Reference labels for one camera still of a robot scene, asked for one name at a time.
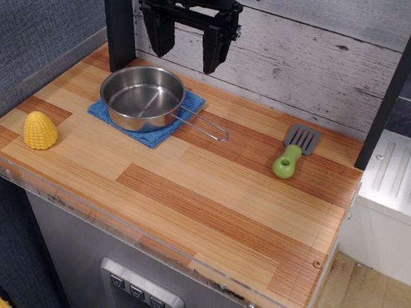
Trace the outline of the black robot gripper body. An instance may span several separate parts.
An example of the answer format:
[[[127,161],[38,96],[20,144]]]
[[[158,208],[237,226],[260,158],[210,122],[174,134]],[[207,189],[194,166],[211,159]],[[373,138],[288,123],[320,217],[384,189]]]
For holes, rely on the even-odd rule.
[[[165,17],[173,18],[195,29],[219,27],[228,39],[240,37],[239,14],[244,9],[236,0],[142,0],[157,8]]]

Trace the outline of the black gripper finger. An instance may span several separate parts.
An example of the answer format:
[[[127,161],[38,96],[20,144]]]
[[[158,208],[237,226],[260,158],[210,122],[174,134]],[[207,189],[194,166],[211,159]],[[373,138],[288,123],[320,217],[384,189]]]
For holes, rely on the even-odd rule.
[[[210,74],[227,59],[231,34],[225,25],[209,25],[203,33],[203,72]]]
[[[143,19],[153,52],[162,57],[175,45],[175,22],[150,6],[142,6]]]

